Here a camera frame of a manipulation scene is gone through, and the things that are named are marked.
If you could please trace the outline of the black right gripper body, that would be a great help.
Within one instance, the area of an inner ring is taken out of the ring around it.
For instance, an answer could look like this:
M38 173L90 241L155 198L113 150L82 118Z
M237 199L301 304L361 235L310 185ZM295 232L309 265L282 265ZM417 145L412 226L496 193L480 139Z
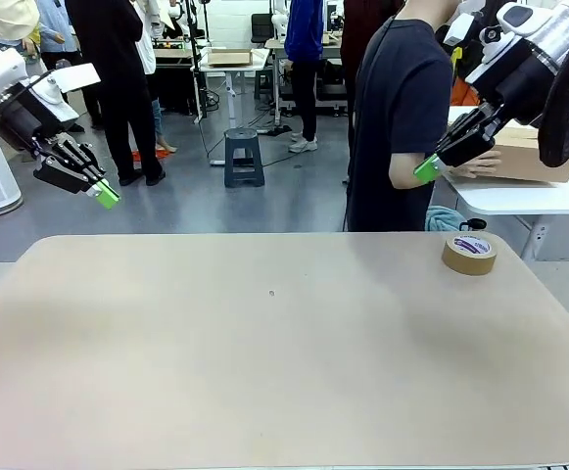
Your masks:
M466 82L475 89L489 119L530 122L545 107L558 64L524 38L511 43L488 63L482 62Z

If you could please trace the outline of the person's right hand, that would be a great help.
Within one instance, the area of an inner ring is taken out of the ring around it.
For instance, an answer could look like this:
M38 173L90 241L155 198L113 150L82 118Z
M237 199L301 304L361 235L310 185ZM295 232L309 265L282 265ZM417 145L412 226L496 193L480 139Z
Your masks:
M501 163L500 151L488 151L457 167L450 168L450 175L462 178L488 177L497 171Z

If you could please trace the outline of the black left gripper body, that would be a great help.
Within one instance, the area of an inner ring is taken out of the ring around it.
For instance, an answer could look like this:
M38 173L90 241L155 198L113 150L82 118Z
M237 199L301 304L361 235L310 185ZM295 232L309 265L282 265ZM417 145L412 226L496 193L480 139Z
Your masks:
M12 86L0 98L0 136L15 150L33 154L64 124L24 86Z

